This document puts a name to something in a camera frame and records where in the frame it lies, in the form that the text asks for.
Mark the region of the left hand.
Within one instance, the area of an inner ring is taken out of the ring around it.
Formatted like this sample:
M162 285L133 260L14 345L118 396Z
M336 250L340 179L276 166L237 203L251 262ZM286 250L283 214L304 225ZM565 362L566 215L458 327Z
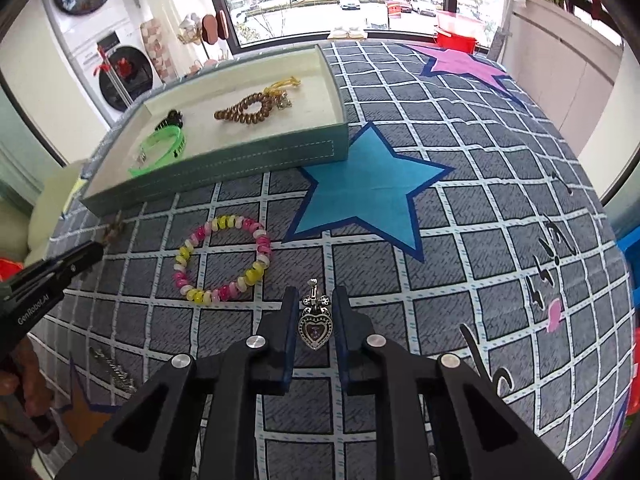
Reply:
M49 417L53 392L40 372L29 336L14 348L10 358L13 372L1 369L1 429L39 448L53 434L54 423Z

